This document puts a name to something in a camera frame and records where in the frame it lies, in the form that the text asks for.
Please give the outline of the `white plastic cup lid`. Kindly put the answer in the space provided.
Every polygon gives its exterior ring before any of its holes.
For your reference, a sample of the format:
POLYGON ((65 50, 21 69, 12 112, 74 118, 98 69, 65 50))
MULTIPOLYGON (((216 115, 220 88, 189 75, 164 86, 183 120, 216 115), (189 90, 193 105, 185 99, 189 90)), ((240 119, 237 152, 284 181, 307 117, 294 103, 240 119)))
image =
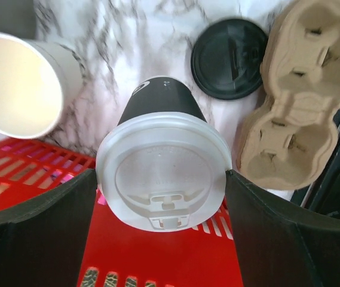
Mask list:
POLYGON ((96 155, 99 190, 114 215, 145 231, 174 232, 211 218, 225 195, 231 151, 219 132, 182 112, 118 125, 96 155))

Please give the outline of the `black paper coffee cup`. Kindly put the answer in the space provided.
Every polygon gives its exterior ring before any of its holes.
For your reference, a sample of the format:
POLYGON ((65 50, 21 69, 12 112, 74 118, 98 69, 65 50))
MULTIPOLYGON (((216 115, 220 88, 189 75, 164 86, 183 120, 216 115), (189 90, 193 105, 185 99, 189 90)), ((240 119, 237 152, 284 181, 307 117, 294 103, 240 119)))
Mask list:
POLYGON ((182 112, 206 120, 184 83, 159 76, 147 79, 135 88, 118 123, 155 112, 182 112))

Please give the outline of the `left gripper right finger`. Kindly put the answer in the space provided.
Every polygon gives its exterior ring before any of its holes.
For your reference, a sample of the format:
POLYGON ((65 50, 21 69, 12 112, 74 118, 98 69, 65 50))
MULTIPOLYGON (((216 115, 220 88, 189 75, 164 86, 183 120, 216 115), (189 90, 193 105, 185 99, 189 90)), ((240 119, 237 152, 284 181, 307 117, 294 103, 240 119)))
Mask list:
POLYGON ((226 172, 225 197, 244 286, 340 286, 340 220, 226 172))

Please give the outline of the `black plastic cup lid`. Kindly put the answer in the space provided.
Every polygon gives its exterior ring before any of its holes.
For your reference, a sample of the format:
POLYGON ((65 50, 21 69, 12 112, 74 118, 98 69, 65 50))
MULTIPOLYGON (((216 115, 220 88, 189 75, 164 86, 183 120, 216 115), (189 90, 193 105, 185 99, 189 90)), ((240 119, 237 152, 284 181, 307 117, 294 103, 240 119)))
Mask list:
POLYGON ((194 81, 215 99, 236 100, 250 95, 262 85, 260 65, 267 42, 263 29, 246 19, 211 24, 192 48, 194 81))

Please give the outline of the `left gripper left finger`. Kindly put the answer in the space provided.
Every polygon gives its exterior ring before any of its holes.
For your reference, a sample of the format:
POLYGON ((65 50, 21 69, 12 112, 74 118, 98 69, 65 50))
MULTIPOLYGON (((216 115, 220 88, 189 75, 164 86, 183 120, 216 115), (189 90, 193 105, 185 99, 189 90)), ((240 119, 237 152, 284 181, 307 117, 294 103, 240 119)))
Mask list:
POLYGON ((96 189, 87 169, 0 211, 0 286, 76 286, 96 189))

